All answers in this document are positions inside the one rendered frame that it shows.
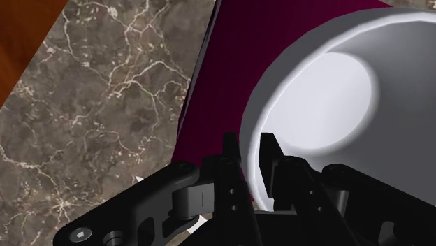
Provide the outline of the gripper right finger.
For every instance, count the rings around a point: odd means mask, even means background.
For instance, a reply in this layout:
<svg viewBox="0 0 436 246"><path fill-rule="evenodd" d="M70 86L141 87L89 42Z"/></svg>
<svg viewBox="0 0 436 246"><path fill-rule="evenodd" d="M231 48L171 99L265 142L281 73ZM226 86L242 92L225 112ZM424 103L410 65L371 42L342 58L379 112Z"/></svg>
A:
<svg viewBox="0 0 436 246"><path fill-rule="evenodd" d="M436 206L349 166L316 171L262 133L259 167L273 209L295 210L310 246L436 246Z"/></svg>

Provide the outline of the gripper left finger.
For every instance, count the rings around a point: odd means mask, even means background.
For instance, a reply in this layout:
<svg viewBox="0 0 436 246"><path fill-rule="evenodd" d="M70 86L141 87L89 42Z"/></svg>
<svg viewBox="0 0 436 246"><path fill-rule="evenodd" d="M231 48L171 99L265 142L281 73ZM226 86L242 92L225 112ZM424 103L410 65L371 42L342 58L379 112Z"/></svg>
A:
<svg viewBox="0 0 436 246"><path fill-rule="evenodd" d="M166 246L199 226L181 246L263 246L235 133L223 135L222 153L201 166L176 161L55 233L53 246Z"/></svg>

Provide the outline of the white bowl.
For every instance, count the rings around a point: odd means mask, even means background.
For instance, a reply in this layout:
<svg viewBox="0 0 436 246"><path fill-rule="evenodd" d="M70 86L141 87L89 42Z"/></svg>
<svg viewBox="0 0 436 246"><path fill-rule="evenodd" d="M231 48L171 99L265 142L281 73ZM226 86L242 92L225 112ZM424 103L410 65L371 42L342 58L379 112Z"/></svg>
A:
<svg viewBox="0 0 436 246"><path fill-rule="evenodd" d="M242 169L271 210L262 133L315 170L345 164L436 206L436 12L359 10L308 31L269 65L245 107Z"/></svg>

